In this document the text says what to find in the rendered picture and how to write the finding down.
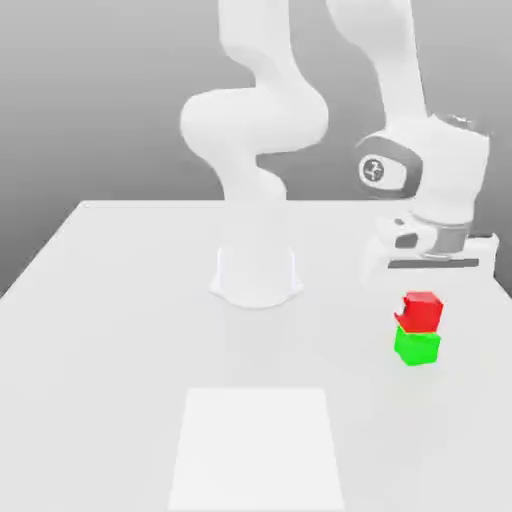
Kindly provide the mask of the small green cube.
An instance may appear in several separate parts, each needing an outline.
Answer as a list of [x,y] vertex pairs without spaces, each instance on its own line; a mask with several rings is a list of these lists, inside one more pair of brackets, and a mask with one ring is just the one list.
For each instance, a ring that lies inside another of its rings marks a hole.
[[414,333],[397,326],[394,350],[408,366],[437,361],[441,337],[437,333]]

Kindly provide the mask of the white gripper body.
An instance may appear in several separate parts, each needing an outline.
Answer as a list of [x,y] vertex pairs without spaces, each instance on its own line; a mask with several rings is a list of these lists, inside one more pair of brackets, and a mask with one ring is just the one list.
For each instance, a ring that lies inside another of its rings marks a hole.
[[494,278],[499,238],[470,236],[464,250],[450,259],[425,259],[409,249],[387,249],[371,239],[365,245],[361,280],[367,287],[435,290]]

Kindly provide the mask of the small red cube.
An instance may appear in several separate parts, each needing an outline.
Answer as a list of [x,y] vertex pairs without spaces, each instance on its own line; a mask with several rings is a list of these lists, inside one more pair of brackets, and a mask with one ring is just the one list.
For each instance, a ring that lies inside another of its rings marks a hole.
[[443,311],[443,303],[431,291],[409,291],[403,297],[403,311],[395,319],[408,333],[435,333]]

